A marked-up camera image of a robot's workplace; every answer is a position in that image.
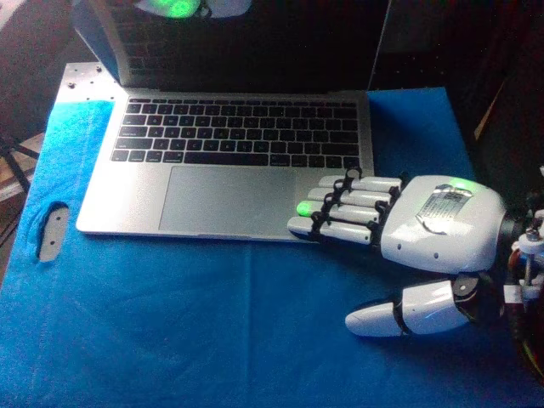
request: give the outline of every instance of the trackpad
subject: trackpad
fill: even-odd
[[[296,180],[288,168],[173,167],[159,230],[289,238]]]

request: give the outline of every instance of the black laptop screen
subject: black laptop screen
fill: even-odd
[[[134,3],[109,0],[128,55],[122,84],[208,92],[365,89],[387,9],[377,0],[156,0],[171,18]]]

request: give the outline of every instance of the laptop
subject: laptop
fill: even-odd
[[[388,2],[191,1],[183,18],[74,2],[77,31],[124,90],[76,227],[295,240],[287,221],[322,177],[373,175],[364,89]]]

